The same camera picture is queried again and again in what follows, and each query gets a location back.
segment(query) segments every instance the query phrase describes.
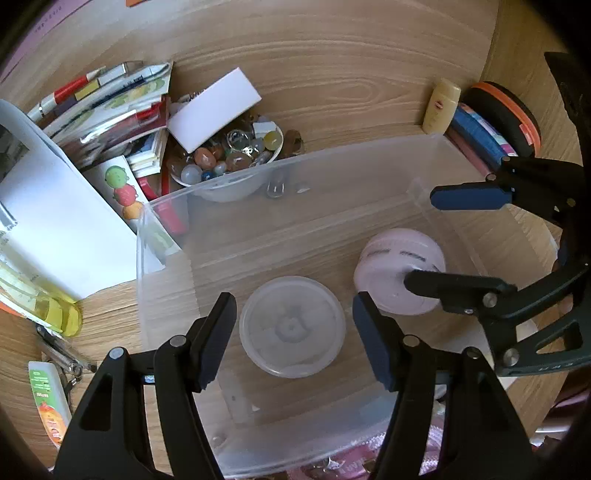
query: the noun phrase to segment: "pink round container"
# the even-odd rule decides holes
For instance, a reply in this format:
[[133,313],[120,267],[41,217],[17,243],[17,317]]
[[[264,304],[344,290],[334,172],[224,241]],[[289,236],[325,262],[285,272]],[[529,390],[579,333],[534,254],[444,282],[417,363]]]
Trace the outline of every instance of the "pink round container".
[[398,315],[420,315],[433,310],[438,299],[419,297],[404,286],[412,270],[445,272],[439,245],[427,235],[394,228],[373,237],[361,252],[353,280],[357,291],[367,291],[380,310]]

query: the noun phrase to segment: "yellow bottle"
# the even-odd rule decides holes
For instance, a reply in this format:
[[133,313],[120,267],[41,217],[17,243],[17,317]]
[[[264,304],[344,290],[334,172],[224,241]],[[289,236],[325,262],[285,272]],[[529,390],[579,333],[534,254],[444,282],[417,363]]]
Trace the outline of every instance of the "yellow bottle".
[[27,277],[0,262],[0,302],[13,312],[64,336],[78,334],[82,314],[65,294],[50,294]]
[[460,100],[462,89],[447,79],[441,79],[435,86],[423,119],[426,134],[444,134],[452,123],[453,114]]

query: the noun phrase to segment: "yellow liquid bottle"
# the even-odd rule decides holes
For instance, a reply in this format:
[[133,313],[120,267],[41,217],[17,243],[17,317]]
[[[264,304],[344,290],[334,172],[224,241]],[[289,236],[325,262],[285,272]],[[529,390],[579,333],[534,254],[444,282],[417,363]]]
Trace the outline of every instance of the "yellow liquid bottle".
[[66,294],[54,287],[49,293],[0,262],[0,301],[36,323],[71,337],[82,328],[82,313]]

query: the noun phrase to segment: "wood grain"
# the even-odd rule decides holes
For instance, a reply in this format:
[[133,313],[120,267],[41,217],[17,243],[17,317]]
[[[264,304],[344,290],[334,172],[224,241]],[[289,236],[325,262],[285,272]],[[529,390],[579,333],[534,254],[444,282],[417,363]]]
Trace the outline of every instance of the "wood grain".
[[102,65],[175,61],[173,97],[240,67],[258,108],[317,150],[405,132],[433,83],[482,72],[498,0],[93,1],[50,32],[0,85],[28,111]]
[[[264,98],[259,110],[285,128],[298,128],[307,148],[317,150],[416,132],[413,124],[420,122],[439,76],[465,87],[482,72],[531,108],[542,128],[543,156],[580,161],[574,127],[541,56],[564,47],[524,1],[501,0],[485,64],[496,10],[493,0],[183,0],[146,2],[134,9],[120,0],[95,0],[52,31],[0,85],[0,95],[26,111],[80,73],[135,58],[173,59],[172,93],[180,95],[240,66]],[[546,225],[514,213],[539,265],[548,271],[555,250]],[[496,253],[507,262],[514,258],[510,248]],[[81,305],[85,325],[76,345],[82,351],[102,359],[116,345],[130,352],[141,349],[135,283],[99,292]],[[3,331],[10,332],[5,338],[11,340],[0,339],[0,398],[36,454],[50,465],[55,450],[26,382],[26,361],[38,358],[33,332],[22,320],[2,315]],[[556,315],[548,312],[538,321],[550,322]],[[562,378],[528,377],[509,390],[528,433],[545,416]],[[89,380],[88,375],[75,389],[75,401]],[[158,466],[166,470],[153,401],[148,405],[152,447]]]

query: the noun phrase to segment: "clear plastic cap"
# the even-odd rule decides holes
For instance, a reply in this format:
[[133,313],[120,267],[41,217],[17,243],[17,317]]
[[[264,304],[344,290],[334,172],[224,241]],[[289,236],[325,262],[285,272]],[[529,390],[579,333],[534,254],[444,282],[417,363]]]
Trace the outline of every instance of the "clear plastic cap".
[[264,371],[308,377],[335,359],[345,339],[345,315],[335,295],[305,277],[280,277],[255,290],[242,309],[240,339]]

